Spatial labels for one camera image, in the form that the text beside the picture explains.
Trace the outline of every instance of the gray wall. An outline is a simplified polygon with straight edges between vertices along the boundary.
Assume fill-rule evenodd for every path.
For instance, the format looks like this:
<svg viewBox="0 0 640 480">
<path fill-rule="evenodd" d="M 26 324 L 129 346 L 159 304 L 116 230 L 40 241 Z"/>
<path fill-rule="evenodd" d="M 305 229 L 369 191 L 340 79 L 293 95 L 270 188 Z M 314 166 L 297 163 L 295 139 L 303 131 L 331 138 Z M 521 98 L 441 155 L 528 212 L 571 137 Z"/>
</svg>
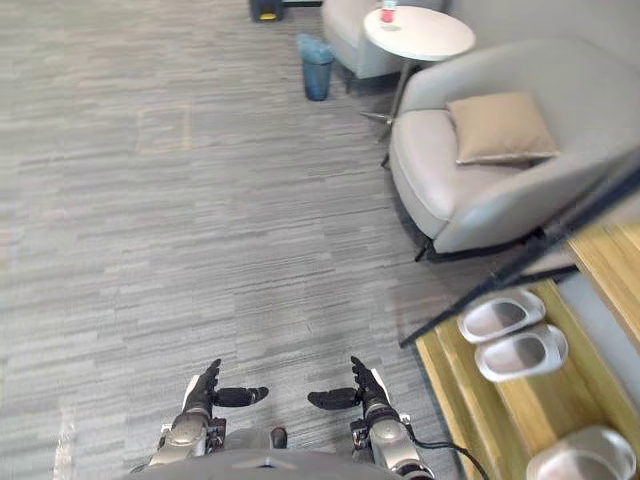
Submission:
<svg viewBox="0 0 640 480">
<path fill-rule="evenodd" d="M 640 71 L 640 0 L 449 0 L 448 11 L 474 29 L 479 47 L 577 36 Z"/>
</svg>

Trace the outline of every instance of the robotic arm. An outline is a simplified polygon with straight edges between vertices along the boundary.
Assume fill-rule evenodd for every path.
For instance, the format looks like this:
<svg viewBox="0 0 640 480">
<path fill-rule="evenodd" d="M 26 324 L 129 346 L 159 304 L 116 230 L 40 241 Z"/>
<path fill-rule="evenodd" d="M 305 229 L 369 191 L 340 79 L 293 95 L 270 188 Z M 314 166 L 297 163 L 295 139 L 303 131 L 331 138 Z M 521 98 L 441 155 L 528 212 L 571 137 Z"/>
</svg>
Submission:
<svg viewBox="0 0 640 480">
<path fill-rule="evenodd" d="M 307 399 L 323 410 L 342 410 L 362 404 L 362 418 L 351 423 L 356 450 L 371 447 L 376 465 L 412 480 L 435 480 L 412 441 L 409 417 L 402 418 L 391 406 L 384 386 L 358 358 L 351 357 L 358 389 L 340 388 L 311 392 Z"/>
<path fill-rule="evenodd" d="M 200 375 L 187 395 L 182 412 L 163 429 L 158 451 L 149 465 L 162 465 L 211 453 L 224 444 L 226 420 L 212 417 L 217 407 L 246 407 L 269 394 L 266 387 L 222 388 L 216 391 L 221 360 L 215 360 Z"/>
</svg>

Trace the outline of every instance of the wooden shelf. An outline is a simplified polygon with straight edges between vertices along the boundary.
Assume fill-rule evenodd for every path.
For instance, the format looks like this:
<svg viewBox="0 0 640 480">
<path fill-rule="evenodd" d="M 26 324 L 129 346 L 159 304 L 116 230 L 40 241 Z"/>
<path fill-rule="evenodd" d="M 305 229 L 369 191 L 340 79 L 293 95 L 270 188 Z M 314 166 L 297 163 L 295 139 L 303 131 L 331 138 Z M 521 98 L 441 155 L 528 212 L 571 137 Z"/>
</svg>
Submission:
<svg viewBox="0 0 640 480">
<path fill-rule="evenodd" d="M 561 325 L 572 313 L 558 301 L 555 285 L 544 283 L 532 290 L 547 307 L 546 322 L 564 332 Z M 574 349 L 580 346 L 570 335 L 565 336 L 569 342 L 569 358 L 560 370 L 495 384 L 532 455 L 571 432 L 588 425 L 607 423 L 576 365 Z"/>
<path fill-rule="evenodd" d="M 568 245 L 640 352 L 640 224 L 592 227 Z"/>
<path fill-rule="evenodd" d="M 456 443 L 477 454 L 493 479 L 524 480 L 528 461 L 573 431 L 609 425 L 640 452 L 640 416 L 615 375 L 582 331 L 551 281 L 533 291 L 547 307 L 546 321 L 569 343 L 569 358 L 547 375 L 491 383 L 478 371 L 475 346 L 455 319 L 417 341 Z M 477 478 L 465 464 L 469 478 Z"/>
<path fill-rule="evenodd" d="M 521 478 L 529 461 L 528 452 L 510 422 L 494 384 L 480 375 L 474 359 L 475 347 L 464 340 L 454 321 L 437 327 L 436 335 L 471 414 L 478 438 L 490 457 L 494 478 Z"/>
<path fill-rule="evenodd" d="M 480 441 L 471 413 L 464 403 L 462 394 L 458 389 L 458 383 L 451 372 L 444 352 L 440 348 L 435 332 L 419 338 L 416 346 L 427 374 L 431 379 L 431 386 L 440 400 L 440 407 L 447 419 L 453 441 L 457 445 L 464 445 L 473 452 L 482 465 L 486 465 L 487 467 L 485 468 L 489 468 L 487 474 L 491 478 L 499 478 L 496 472 L 489 467 L 491 465 L 490 457 Z M 469 459 L 464 455 L 459 457 L 467 478 L 469 480 L 481 480 L 480 474 Z"/>
</svg>

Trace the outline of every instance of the white table top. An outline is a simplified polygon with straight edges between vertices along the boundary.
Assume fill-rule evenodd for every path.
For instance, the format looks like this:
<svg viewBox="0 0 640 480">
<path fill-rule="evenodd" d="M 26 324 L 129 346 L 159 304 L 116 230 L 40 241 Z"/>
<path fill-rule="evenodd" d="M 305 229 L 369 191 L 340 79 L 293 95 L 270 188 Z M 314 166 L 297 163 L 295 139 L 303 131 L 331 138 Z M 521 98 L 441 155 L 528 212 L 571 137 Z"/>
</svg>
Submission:
<svg viewBox="0 0 640 480">
<path fill-rule="evenodd" d="M 387 52 L 414 60 L 440 61 L 471 49 L 473 31 L 460 20 L 428 8 L 397 8 L 392 24 L 383 24 L 380 10 L 364 19 L 367 38 Z"/>
</svg>

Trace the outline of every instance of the gray carpet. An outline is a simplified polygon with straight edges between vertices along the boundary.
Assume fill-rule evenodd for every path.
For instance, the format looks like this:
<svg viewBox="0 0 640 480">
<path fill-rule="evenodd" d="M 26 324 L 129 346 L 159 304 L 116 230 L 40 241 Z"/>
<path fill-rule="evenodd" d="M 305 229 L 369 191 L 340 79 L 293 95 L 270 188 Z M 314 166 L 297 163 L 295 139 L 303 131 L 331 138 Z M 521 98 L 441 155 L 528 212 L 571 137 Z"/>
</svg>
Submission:
<svg viewBox="0 0 640 480">
<path fill-rule="evenodd" d="M 317 8 L 253 24 L 244 1 L 9 0 L 1 17 L 0 478 L 123 474 L 218 356 L 221 385 L 271 388 L 222 412 L 231 429 L 348 454 L 357 412 L 305 396 L 350 385 L 357 354 L 420 437 L 446 437 L 397 341 L 496 260 L 412 261 L 358 115 L 388 93 L 336 76 L 303 97 L 295 34 L 319 33 Z M 450 453 L 425 458 L 459 478 Z"/>
</svg>

